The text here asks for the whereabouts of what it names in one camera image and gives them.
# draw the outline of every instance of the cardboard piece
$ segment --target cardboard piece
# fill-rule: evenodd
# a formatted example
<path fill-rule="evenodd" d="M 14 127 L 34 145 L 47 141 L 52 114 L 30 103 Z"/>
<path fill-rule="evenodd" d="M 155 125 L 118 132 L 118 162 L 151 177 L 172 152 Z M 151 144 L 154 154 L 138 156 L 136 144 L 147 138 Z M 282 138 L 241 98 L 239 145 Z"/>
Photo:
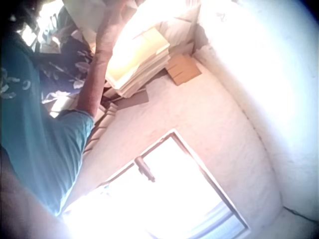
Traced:
<path fill-rule="evenodd" d="M 135 93 L 130 98 L 119 99 L 115 101 L 115 103 L 118 106 L 118 110 L 122 110 L 128 107 L 147 103 L 148 101 L 149 101 L 148 93 L 146 90 L 144 90 L 144 91 Z"/>
<path fill-rule="evenodd" d="M 173 57 L 168 62 L 166 69 L 177 86 L 201 74 L 201 71 L 189 55 Z"/>

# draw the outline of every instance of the man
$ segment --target man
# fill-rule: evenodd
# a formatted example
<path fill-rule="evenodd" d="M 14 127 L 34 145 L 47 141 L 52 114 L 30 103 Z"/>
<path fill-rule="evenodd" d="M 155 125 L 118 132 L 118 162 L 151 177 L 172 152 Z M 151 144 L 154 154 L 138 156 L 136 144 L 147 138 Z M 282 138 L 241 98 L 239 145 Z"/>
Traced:
<path fill-rule="evenodd" d="M 16 192 L 12 189 L 25 190 L 27 198 L 36 198 L 53 215 L 61 212 L 94 125 L 107 65 L 122 26 L 118 20 L 123 4 L 120 1 L 100 26 L 76 110 L 55 119 L 41 104 L 32 51 L 16 33 L 1 34 L 1 234 L 32 237 L 28 232 L 32 222 L 21 214 L 26 208 L 10 203 Z"/>

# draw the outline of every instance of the white wall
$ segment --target white wall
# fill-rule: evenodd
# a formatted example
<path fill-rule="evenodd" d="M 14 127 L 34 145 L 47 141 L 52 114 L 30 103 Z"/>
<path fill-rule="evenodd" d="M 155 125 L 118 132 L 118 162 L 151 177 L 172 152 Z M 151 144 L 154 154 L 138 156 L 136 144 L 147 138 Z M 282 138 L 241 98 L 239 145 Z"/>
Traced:
<path fill-rule="evenodd" d="M 175 128 L 252 228 L 260 231 L 282 208 L 274 172 L 246 116 L 218 80 L 202 75 L 175 86 L 167 76 L 147 85 L 150 101 L 117 112 L 83 163 L 67 204 L 93 190 Z"/>
<path fill-rule="evenodd" d="M 318 25 L 293 0 L 202 0 L 198 22 L 195 57 L 256 128 L 284 205 L 317 220 Z"/>
<path fill-rule="evenodd" d="M 274 223 L 264 228 L 256 239 L 315 239 L 317 235 L 316 224 L 282 209 Z"/>

